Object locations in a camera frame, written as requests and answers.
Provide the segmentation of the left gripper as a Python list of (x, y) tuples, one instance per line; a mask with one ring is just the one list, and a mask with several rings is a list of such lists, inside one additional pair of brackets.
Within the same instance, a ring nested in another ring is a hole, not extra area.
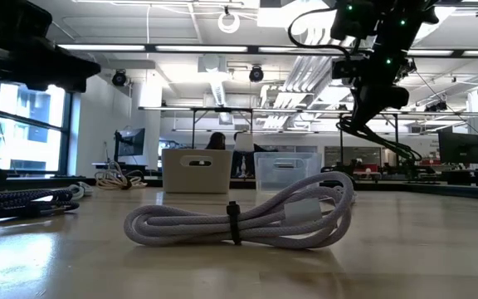
[[(63, 78), (59, 71), (83, 77)], [(85, 92), (86, 77), (98, 73), (100, 64), (75, 56), (45, 37), (0, 39), (0, 81), (27, 83), (35, 91), (54, 85), (67, 92)]]

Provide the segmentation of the white rectangular panel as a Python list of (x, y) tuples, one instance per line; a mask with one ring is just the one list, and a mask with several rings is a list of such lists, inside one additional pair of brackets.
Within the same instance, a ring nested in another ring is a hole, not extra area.
[(234, 150), (237, 152), (254, 152), (255, 147), (252, 134), (246, 132), (237, 133)]

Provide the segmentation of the black desk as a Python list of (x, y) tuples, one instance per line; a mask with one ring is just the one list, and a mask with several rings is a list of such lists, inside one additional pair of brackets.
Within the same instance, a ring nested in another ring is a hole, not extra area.
[(477, 169), (445, 170), (441, 172), (441, 176), (448, 184), (478, 186)]

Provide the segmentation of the black monitor on arm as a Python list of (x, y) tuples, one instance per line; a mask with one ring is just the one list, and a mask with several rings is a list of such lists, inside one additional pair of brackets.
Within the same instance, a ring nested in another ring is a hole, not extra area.
[(114, 161), (120, 156), (138, 156), (144, 152), (145, 128), (131, 130), (117, 130), (115, 137)]

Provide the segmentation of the large window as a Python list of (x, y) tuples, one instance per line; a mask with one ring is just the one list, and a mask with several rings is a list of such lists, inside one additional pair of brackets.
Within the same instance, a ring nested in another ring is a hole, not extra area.
[(0, 83), (0, 169), (11, 174), (60, 174), (72, 95), (56, 86), (33, 91)]

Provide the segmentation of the white opaque plastic bin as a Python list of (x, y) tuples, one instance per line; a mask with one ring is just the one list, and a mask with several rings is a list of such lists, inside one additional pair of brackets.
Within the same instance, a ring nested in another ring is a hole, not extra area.
[(163, 189), (171, 194), (227, 194), (232, 152), (224, 149), (164, 149)]

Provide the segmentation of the white ceiling duct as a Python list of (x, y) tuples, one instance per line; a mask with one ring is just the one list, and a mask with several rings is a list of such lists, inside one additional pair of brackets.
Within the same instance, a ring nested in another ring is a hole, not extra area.
[(226, 104), (226, 92), (223, 83), (228, 80), (227, 61), (224, 56), (204, 54), (198, 58), (198, 74), (210, 85), (215, 105)]

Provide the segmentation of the black metal gantry frame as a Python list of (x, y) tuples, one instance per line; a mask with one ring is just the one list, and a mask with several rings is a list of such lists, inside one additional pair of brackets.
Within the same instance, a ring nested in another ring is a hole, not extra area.
[[(276, 115), (293, 115), (293, 114), (319, 114), (319, 115), (334, 115), (336, 119), (343, 119), (346, 115), (350, 118), (352, 112), (349, 110), (302, 110), (302, 109), (262, 109), (262, 108), (244, 108), (244, 107), (186, 107), (186, 106), (160, 106), (160, 107), (145, 107), (139, 106), (139, 110), (156, 110), (156, 111), (191, 111), (196, 114), (198, 111), (213, 111), (216, 113), (232, 113), (232, 112), (246, 112), (251, 114), (250, 120), (253, 119), (255, 113), (276, 114)], [(391, 115), (397, 119), (399, 115), (423, 115), (423, 116), (475, 116), (478, 117), (478, 112), (416, 112), (416, 111), (382, 111), (380, 115)], [(378, 137), (372, 137), (372, 133), (358, 133), (357, 137), (378, 143), (379, 145), (389, 148), (397, 155), (404, 159), (412, 161), (419, 161), (422, 156), (415, 150), (410, 149), (408, 145), (401, 145), (396, 141), (386, 141)]]

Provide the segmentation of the desk under monitor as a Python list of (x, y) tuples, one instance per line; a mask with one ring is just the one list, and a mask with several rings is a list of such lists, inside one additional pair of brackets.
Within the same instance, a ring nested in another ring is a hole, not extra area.
[[(92, 163), (92, 165), (96, 169), (107, 169), (108, 166), (109, 166), (107, 163), (100, 163), (100, 162)], [(120, 163), (119, 166), (120, 166), (121, 171), (122, 171), (123, 174), (127, 174), (128, 172), (137, 171), (136, 175), (138, 175), (138, 176), (142, 176), (142, 177), (150, 176), (150, 171), (148, 169), (146, 169), (145, 165)]]

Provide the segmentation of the black overhead light bar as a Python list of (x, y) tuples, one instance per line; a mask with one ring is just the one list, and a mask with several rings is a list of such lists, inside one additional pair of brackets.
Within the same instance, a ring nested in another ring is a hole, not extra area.
[[(105, 52), (105, 53), (218, 53), (247, 55), (282, 55), (282, 56), (339, 56), (342, 52), (332, 48), (303, 48), (291, 46), (218, 46), (189, 44), (59, 44), (68, 51)], [(478, 59), (478, 49), (424, 49), (407, 51), (410, 57), (453, 59)]]

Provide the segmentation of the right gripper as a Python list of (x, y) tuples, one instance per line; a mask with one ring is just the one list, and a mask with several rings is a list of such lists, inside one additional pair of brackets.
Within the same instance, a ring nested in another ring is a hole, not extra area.
[(358, 78), (353, 83), (354, 109), (349, 126), (361, 130), (370, 120), (387, 108), (401, 109), (407, 105), (409, 92), (393, 83), (363, 83)]

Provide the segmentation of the person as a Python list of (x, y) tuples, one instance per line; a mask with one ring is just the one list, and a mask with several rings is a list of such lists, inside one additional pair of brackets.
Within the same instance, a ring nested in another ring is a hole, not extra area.
[(224, 150), (226, 148), (226, 136), (221, 132), (214, 132), (210, 136), (206, 150)]
[(255, 162), (254, 154), (257, 152), (277, 152), (277, 149), (264, 149), (254, 142), (254, 152), (237, 152), (233, 151), (232, 155), (232, 177), (246, 179), (255, 176)]

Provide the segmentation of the black wide monitor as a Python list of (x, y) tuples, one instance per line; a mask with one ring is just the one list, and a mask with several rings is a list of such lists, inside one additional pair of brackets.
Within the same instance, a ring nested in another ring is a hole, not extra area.
[(478, 135), (439, 132), (438, 141), (443, 164), (478, 164)]

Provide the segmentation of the clear plastic bin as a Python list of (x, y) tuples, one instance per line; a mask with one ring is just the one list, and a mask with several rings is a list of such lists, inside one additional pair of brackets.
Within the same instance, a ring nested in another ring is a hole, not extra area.
[(258, 152), (254, 154), (256, 190), (277, 193), (286, 187), (320, 173), (318, 153)]

